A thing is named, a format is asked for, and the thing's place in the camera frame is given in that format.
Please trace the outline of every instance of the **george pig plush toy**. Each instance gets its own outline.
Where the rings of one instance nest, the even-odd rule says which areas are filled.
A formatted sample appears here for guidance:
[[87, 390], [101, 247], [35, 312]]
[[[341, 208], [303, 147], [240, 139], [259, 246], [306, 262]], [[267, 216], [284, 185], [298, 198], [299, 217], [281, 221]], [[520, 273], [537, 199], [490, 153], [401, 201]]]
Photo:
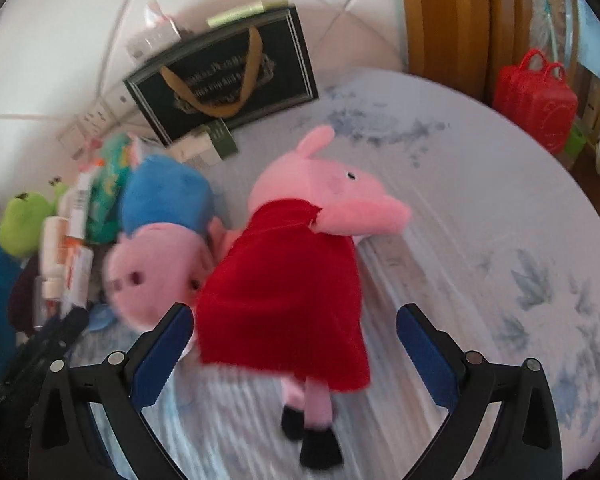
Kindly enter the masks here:
[[410, 217], [371, 175], [314, 157], [333, 137], [316, 128], [260, 175], [244, 231], [214, 219], [218, 266], [196, 305], [201, 361], [282, 376], [282, 430], [315, 470], [343, 462], [330, 393], [370, 382], [352, 237], [400, 233]]
[[120, 203], [124, 233], [104, 266], [110, 304], [131, 328], [152, 330], [174, 303], [193, 305], [214, 268], [213, 213], [208, 181], [168, 156], [149, 156], [131, 174]]

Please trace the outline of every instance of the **metal screw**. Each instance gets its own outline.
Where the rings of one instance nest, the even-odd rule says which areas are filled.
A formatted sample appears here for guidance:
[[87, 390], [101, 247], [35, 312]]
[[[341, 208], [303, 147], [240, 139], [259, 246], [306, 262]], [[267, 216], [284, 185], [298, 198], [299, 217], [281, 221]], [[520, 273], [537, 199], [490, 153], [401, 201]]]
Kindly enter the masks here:
[[109, 357], [107, 357], [107, 362], [110, 365], [119, 365], [122, 361], [125, 360], [125, 355], [122, 352], [113, 352]]
[[539, 372], [542, 369], [540, 361], [538, 361], [538, 359], [533, 358], [526, 360], [526, 367], [529, 368], [529, 370], [531, 370], [532, 372]]
[[51, 366], [49, 367], [49, 369], [53, 372], [59, 372], [60, 370], [62, 370], [64, 368], [64, 361], [62, 361], [62, 359], [56, 359], [55, 361], [53, 361], [51, 363]]
[[464, 354], [464, 358], [472, 365], [479, 365], [484, 361], [482, 354], [480, 352], [476, 352], [475, 350], [469, 350], [466, 354]]

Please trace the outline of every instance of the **gold ribbon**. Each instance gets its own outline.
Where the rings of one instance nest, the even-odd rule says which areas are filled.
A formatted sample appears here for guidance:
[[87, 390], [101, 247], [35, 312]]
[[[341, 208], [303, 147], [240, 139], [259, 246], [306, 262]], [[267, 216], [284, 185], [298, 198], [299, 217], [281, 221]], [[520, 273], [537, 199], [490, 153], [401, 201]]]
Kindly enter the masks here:
[[247, 102], [253, 89], [256, 87], [260, 63], [262, 62], [262, 38], [258, 29], [249, 27], [249, 48], [247, 50], [246, 63], [244, 65], [244, 75], [242, 76], [242, 87], [240, 88], [240, 97], [235, 103], [227, 105], [205, 105], [191, 91], [189, 86], [175, 75], [170, 69], [163, 66], [160, 74], [167, 83], [167, 86], [173, 90], [178, 97], [185, 100], [199, 112], [215, 118], [233, 117]]

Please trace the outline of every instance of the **stuffed toy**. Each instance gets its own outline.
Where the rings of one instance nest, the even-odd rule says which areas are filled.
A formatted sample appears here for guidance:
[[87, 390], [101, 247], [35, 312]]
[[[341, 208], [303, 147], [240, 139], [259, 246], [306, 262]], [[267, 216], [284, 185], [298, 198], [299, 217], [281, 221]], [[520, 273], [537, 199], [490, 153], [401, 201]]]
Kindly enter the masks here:
[[56, 211], [56, 204], [68, 189], [59, 177], [49, 184], [53, 187], [55, 200], [36, 192], [20, 193], [7, 203], [0, 220], [0, 247], [15, 258], [28, 258], [40, 246], [40, 235], [45, 218]]
[[284, 377], [282, 430], [314, 470], [343, 462], [330, 393], [370, 382], [352, 237], [400, 233], [410, 217], [371, 175], [314, 158], [333, 138], [316, 128], [260, 175], [243, 232], [212, 222], [218, 266], [195, 309], [204, 364]]
[[214, 268], [206, 243], [213, 193], [196, 170], [149, 156], [129, 177], [120, 204], [123, 233], [104, 265], [110, 305], [138, 332], [174, 303], [190, 306]]

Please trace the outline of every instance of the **green package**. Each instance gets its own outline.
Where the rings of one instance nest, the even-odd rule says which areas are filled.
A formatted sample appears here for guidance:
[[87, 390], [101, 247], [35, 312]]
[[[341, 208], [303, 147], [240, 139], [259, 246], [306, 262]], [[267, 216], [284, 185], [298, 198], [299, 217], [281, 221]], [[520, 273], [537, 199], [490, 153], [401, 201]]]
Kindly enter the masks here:
[[87, 239], [91, 243], [111, 243], [120, 231], [117, 204], [131, 171], [130, 146], [127, 134], [115, 134], [100, 149], [104, 165], [93, 183], [87, 222]]

